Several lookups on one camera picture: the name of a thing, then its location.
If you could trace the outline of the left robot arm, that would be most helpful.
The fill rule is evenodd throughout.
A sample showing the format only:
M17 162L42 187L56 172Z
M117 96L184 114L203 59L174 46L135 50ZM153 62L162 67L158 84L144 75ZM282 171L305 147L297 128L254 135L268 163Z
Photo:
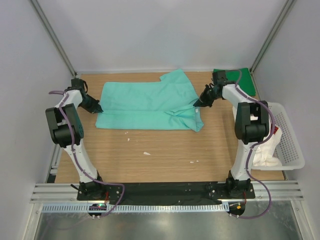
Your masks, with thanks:
M91 114L102 113L99 100L88 94L86 81L71 79L71 86L65 90L53 90L51 95L61 95L61 101L45 110L45 116L54 144L59 145L72 160L79 175L77 200L101 200L106 192L98 170L93 166L84 146L84 128L77 108L81 107Z

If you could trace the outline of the teal t-shirt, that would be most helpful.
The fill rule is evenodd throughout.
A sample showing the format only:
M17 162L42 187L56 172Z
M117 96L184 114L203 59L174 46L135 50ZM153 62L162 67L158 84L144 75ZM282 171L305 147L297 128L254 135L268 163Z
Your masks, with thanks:
M166 73L158 82L107 82L102 88L98 129L192 130L204 123L198 95L182 69Z

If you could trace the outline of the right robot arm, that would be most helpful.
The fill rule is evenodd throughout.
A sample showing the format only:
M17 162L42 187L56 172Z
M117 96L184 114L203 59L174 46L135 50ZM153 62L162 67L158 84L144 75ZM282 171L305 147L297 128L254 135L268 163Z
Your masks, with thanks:
M227 79L227 71L212 73L212 83L207 84L194 107L211 107L218 99L229 101L236 108L234 133L238 148L234 164L223 184L226 195L244 195L250 190L251 168L258 145L267 140L274 130L273 117L266 101L258 101L245 93L237 81Z

